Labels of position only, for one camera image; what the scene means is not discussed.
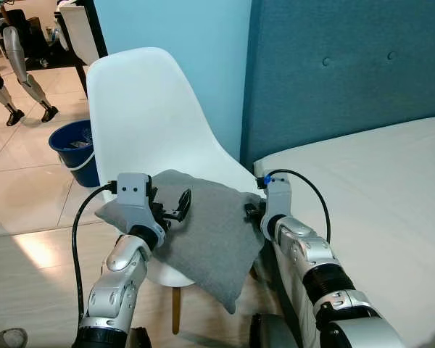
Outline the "blue-grey fabric headboard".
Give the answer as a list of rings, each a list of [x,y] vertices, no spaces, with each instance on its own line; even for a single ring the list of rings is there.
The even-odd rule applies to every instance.
[[[252,0],[240,160],[435,117],[435,0]]]

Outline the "white chair with wooden legs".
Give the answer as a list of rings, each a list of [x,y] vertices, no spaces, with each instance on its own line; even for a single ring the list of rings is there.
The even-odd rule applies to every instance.
[[[116,195],[105,186],[121,173],[151,177],[175,170],[255,192],[254,176],[215,139],[191,84],[162,49],[134,49],[96,61],[88,76],[94,156],[104,180],[105,205],[97,216],[123,232]],[[165,287],[195,285],[170,266]]]

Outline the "blue bucket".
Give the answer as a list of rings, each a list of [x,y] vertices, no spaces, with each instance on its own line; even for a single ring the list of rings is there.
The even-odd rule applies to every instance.
[[[59,127],[51,134],[48,143],[78,185],[98,188],[90,120],[76,120]]]

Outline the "black furniture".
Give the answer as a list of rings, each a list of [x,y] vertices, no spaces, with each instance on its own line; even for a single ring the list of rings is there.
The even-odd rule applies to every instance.
[[[25,66],[28,70],[44,70],[64,67],[69,63],[65,51],[58,43],[49,43],[44,27],[38,17],[28,17],[21,9],[7,10],[9,25],[15,27],[20,44],[25,52]]]

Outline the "robot left leg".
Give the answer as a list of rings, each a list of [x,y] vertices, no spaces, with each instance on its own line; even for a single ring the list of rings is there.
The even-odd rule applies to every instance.
[[[131,328],[125,348],[152,348],[147,329],[144,327]]]

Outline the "white furniture piece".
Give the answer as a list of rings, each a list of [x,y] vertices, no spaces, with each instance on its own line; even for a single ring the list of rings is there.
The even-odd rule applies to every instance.
[[[76,0],[62,0],[57,10],[62,15],[68,40],[66,46],[85,65],[91,66],[99,58],[96,41],[91,32],[87,10]]]

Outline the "robot right leg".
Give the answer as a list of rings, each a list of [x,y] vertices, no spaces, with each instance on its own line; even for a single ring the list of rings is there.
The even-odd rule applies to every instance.
[[[285,318],[258,312],[249,328],[249,348],[301,348]]]

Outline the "beige bed mattress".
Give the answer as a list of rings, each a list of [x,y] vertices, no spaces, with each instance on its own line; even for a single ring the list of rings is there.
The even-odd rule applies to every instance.
[[[277,169],[298,172],[291,179],[291,215],[320,236],[331,225],[331,245],[343,258],[350,234],[397,234],[432,218],[435,117],[283,150],[258,160],[254,168],[258,175]],[[430,265],[410,265],[423,268],[426,278],[435,276]],[[413,292],[413,304],[427,311],[416,315],[401,306],[393,289],[377,294],[361,284],[365,272],[359,266],[347,266],[347,272],[400,329],[407,348],[435,347],[435,309],[422,289]]]

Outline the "silver humanoid robot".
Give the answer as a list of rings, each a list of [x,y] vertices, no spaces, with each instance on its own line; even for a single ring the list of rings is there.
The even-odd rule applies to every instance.
[[[0,0],[0,7],[9,0]],[[32,76],[25,67],[25,50],[22,47],[22,37],[18,33],[16,27],[9,24],[2,14],[0,14],[0,39],[4,41],[4,47],[7,53],[7,59],[11,63],[11,67],[17,82],[22,86],[22,89],[28,93],[38,105],[44,109],[41,122],[47,123],[53,120],[59,113],[57,107],[52,106],[41,87],[41,84]],[[9,117],[6,126],[13,126],[25,116],[25,113],[18,109],[13,103],[12,97],[6,90],[5,80],[0,76],[0,104],[9,112]]]

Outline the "grey slipper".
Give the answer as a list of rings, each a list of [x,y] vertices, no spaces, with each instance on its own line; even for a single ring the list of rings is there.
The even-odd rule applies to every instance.
[[[7,328],[0,331],[0,348],[25,348],[28,332],[23,328]]]

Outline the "robot leg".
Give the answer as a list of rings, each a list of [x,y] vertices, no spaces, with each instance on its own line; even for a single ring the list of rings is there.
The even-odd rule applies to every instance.
[[[249,328],[249,348],[301,348],[285,318],[258,312]]]
[[[125,348],[152,348],[147,329],[144,327],[131,328]]]

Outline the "grey pillow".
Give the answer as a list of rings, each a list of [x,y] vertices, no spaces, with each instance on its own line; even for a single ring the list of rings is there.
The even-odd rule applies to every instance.
[[[169,228],[154,250],[146,279],[167,285],[162,269],[169,266],[235,314],[245,278],[264,244],[244,211],[260,196],[175,170],[152,176],[152,185],[158,189],[157,201],[168,207],[190,190],[191,206],[186,219]]]

